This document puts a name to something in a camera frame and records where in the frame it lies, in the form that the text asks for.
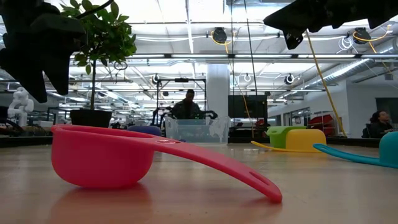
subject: tree trunk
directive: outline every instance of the tree trunk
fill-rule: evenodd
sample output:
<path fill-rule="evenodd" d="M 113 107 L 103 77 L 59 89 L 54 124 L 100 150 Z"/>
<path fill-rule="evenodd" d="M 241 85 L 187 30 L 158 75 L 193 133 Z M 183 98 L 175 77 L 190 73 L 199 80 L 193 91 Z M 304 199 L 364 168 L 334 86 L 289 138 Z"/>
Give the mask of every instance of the tree trunk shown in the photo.
<path fill-rule="evenodd" d="M 90 109 L 94 110 L 94 101 L 95 101 L 95 75 L 96 75 L 96 60 L 93 60 L 93 86 L 91 87 L 91 100 L 90 100 Z"/>

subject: potted plant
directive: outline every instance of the potted plant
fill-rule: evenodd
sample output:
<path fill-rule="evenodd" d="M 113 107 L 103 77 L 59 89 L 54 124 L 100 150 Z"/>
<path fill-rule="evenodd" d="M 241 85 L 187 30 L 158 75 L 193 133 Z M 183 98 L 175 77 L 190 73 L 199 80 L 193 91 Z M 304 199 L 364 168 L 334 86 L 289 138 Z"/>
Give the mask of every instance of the potted plant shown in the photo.
<path fill-rule="evenodd" d="M 78 17 L 99 7 L 92 5 L 90 0 L 82 0 L 81 3 L 70 0 L 70 4 L 71 6 L 61 5 L 62 15 Z M 119 13 L 115 2 L 112 2 L 110 11 L 101 9 L 80 19 L 87 33 L 87 43 L 75 55 L 75 61 L 78 66 L 86 68 L 87 75 L 92 74 L 91 100 L 90 110 L 71 111 L 72 124 L 104 128 L 109 126 L 112 113 L 95 110 L 94 107 L 96 68 L 99 62 L 105 67 L 115 63 L 126 65 L 126 57 L 136 52 L 136 35 L 131 34 L 131 26 L 125 22 L 127 19 L 128 16 Z"/>

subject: man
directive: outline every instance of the man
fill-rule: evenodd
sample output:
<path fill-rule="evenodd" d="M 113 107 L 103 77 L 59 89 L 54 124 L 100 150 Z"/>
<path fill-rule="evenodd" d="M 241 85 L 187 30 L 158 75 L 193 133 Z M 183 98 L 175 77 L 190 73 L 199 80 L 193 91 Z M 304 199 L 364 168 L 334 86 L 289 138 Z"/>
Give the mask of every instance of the man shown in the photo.
<path fill-rule="evenodd" d="M 195 92 L 188 90 L 185 99 L 176 103 L 173 107 L 173 115 L 177 119 L 193 119 L 200 112 L 199 106 L 193 102 Z"/>

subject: person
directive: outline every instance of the person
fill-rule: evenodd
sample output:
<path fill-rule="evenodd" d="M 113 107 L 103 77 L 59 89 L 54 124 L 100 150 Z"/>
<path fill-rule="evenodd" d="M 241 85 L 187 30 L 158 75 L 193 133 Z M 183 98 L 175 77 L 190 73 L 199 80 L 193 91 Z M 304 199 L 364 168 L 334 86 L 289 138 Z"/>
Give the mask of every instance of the person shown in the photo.
<path fill-rule="evenodd" d="M 185 99 L 176 103 L 173 107 L 173 115 L 177 119 L 193 119 L 200 112 L 199 106 L 193 102 L 195 92 L 188 90 Z"/>
<path fill-rule="evenodd" d="M 389 123 L 390 116 L 385 111 L 377 111 L 373 113 L 370 121 L 371 124 L 366 126 L 369 138 L 382 138 L 385 134 L 394 131 L 393 127 Z"/>

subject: clear plastic bin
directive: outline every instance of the clear plastic bin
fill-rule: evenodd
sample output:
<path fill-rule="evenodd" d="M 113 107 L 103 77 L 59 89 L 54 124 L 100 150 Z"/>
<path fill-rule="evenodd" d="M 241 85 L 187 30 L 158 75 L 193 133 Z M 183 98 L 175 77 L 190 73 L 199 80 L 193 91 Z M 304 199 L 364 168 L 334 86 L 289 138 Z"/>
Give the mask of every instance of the clear plastic bin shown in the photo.
<path fill-rule="evenodd" d="M 227 144 L 229 117 L 211 120 L 165 119 L 166 137 L 195 144 Z"/>

